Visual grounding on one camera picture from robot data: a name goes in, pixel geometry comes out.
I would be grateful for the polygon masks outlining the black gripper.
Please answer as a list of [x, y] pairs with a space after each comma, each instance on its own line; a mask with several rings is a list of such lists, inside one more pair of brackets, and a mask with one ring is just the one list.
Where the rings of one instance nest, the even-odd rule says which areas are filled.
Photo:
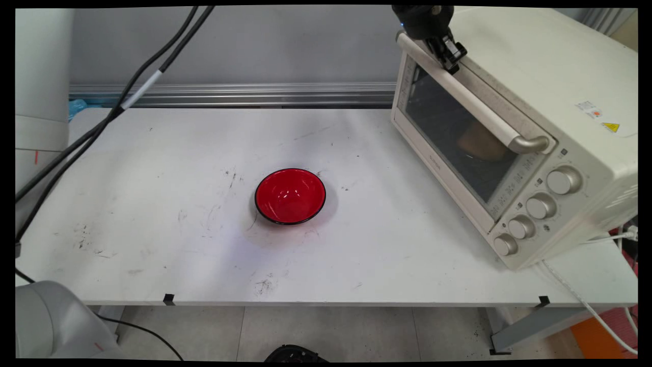
[[443, 69], [451, 75], [459, 70], [458, 62], [468, 51], [449, 31], [454, 6], [392, 5], [391, 9], [409, 37], [425, 40]]

